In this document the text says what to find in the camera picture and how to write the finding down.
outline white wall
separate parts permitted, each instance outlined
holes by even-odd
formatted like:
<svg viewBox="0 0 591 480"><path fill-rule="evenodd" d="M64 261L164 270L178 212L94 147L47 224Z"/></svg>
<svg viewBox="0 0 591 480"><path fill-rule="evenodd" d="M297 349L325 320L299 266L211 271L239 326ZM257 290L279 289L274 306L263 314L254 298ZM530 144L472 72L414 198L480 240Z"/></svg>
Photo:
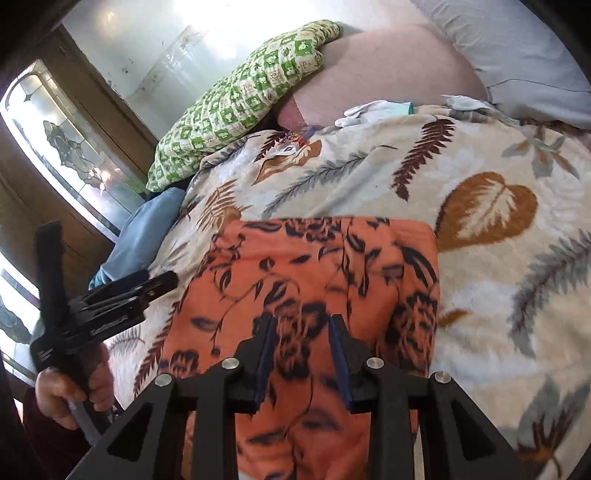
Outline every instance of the white wall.
<svg viewBox="0 0 591 480"><path fill-rule="evenodd" d="M322 18L345 34L425 21L410 0L82 0L64 25L161 137L265 40Z"/></svg>

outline green and white pillow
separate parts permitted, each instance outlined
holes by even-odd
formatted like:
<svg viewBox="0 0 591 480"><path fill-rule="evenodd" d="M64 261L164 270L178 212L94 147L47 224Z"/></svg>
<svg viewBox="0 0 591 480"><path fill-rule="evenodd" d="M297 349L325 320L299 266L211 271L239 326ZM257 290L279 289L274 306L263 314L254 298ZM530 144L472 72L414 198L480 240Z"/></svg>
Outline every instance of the green and white pillow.
<svg viewBox="0 0 591 480"><path fill-rule="evenodd" d="M340 33L336 23L319 20L263 43L162 137L148 190L160 192L193 175L204 157L244 136L291 87L322 66L317 49Z"/></svg>

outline dark red fern print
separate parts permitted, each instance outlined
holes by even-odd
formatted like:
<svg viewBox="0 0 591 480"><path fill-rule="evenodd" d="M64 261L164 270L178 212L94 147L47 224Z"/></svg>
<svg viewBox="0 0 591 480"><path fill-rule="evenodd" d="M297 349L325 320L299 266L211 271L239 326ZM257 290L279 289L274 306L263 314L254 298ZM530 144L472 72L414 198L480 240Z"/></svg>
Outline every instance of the dark red fern print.
<svg viewBox="0 0 591 480"><path fill-rule="evenodd" d="M269 135L269 138L267 138L267 141L263 144L261 151L255 157L255 162L265 158L265 155L269 152L269 150L271 150L275 145L283 140L286 135L287 134L285 132L277 132Z"/></svg>
<svg viewBox="0 0 591 480"><path fill-rule="evenodd" d="M423 125L423 134L413 149L408 152L400 168L394 173L391 188L396 188L396 195L408 201L408 184L421 165L427 163L428 158L439 155L440 149L445 148L444 142L452 141L452 133L456 126L447 118L437 118L434 122Z"/></svg>
<svg viewBox="0 0 591 480"><path fill-rule="evenodd" d="M150 372L154 368L158 368L158 363L160 362L160 359L162 357L162 348L164 346L164 341L166 340L166 337L170 332L170 328L173 325L173 316L177 311L179 304L180 303L177 301L173 303L172 312L170 312L170 315L166 320L166 323L162 327L162 330L154 339L154 343L152 343L152 346L148 350L148 353L146 354L139 366L139 370L135 376L134 381L134 398L137 398L137 396L140 394L142 385L144 384L144 381L148 377Z"/></svg>

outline blue fabric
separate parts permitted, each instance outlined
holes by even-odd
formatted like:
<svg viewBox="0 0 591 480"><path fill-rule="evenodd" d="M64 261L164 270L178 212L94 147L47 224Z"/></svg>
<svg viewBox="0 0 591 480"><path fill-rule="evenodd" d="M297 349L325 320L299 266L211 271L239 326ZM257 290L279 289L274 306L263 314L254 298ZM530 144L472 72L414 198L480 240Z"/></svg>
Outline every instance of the blue fabric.
<svg viewBox="0 0 591 480"><path fill-rule="evenodd" d="M170 188L138 208L125 222L113 251L88 289L148 268L177 219L184 196L184 190Z"/></svg>

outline dark red sleeve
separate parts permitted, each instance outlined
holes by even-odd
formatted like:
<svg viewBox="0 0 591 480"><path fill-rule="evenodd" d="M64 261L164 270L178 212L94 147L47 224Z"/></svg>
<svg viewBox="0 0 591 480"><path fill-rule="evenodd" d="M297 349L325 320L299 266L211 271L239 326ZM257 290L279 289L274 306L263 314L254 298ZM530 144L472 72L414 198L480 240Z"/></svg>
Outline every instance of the dark red sleeve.
<svg viewBox="0 0 591 480"><path fill-rule="evenodd" d="M64 480L90 449L80 429L65 429L39 411L32 388L25 394L23 425L51 480Z"/></svg>

